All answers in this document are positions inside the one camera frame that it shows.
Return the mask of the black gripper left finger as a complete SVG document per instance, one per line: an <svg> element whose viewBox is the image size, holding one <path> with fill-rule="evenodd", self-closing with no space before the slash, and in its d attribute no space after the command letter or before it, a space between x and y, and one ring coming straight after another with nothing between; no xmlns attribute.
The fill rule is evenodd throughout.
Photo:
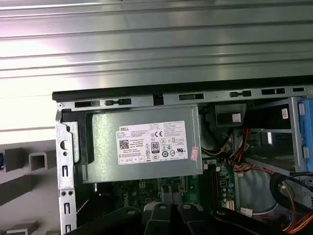
<svg viewBox="0 0 313 235"><path fill-rule="evenodd" d="M67 232L67 235L170 235L172 205L152 203L149 210L123 207Z"/></svg>

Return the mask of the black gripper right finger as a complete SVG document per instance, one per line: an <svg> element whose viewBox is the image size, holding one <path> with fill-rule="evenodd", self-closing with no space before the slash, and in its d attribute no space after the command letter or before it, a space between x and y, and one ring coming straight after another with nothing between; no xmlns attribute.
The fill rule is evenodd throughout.
<svg viewBox="0 0 313 235"><path fill-rule="evenodd" d="M276 227L227 208L204 211L197 204L181 204L178 211L191 235L286 235Z"/></svg>

